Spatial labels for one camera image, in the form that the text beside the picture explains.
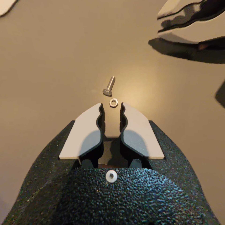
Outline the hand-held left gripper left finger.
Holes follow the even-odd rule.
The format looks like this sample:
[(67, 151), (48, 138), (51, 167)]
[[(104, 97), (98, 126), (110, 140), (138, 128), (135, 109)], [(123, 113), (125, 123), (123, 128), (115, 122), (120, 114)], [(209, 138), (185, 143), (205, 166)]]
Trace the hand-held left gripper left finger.
[(103, 104), (97, 103), (77, 117), (59, 154), (59, 159), (81, 161), (81, 157), (102, 145), (103, 131), (99, 122), (103, 114)]

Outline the white base document stand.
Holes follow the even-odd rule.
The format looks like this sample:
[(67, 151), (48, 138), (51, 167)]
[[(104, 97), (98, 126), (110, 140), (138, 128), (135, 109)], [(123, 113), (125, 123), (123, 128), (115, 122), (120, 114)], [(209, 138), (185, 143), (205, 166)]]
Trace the white base document stand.
[(7, 13), (9, 13), (17, 0), (0, 0), (0, 17), (4, 17)]

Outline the metal bolt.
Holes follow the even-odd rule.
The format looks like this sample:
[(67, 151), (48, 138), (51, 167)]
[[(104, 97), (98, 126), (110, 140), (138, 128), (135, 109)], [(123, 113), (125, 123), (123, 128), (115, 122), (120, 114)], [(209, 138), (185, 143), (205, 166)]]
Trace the metal bolt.
[(105, 89), (103, 89), (103, 94), (106, 95), (106, 96), (109, 96), (111, 97), (112, 96), (112, 88), (114, 86), (114, 83), (115, 83), (115, 77), (112, 76), (107, 87)]

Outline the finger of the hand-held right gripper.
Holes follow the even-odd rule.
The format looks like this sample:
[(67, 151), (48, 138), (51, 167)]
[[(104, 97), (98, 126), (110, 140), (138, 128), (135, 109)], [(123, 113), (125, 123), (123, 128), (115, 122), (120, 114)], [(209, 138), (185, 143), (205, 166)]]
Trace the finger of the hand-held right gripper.
[(168, 0), (158, 12), (157, 20), (178, 15), (184, 11), (190, 20), (225, 18), (224, 0)]
[(224, 12), (210, 20), (195, 21), (185, 27), (174, 28), (158, 33), (159, 38), (183, 44), (198, 44), (200, 42), (222, 38), (224, 36)]

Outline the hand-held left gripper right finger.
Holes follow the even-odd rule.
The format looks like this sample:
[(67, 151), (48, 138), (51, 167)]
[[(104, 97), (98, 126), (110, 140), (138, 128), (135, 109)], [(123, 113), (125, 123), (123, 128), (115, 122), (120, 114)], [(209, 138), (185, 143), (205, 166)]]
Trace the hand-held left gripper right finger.
[(149, 120), (140, 111), (123, 102), (120, 122), (120, 137), (124, 146), (147, 159), (165, 158)]

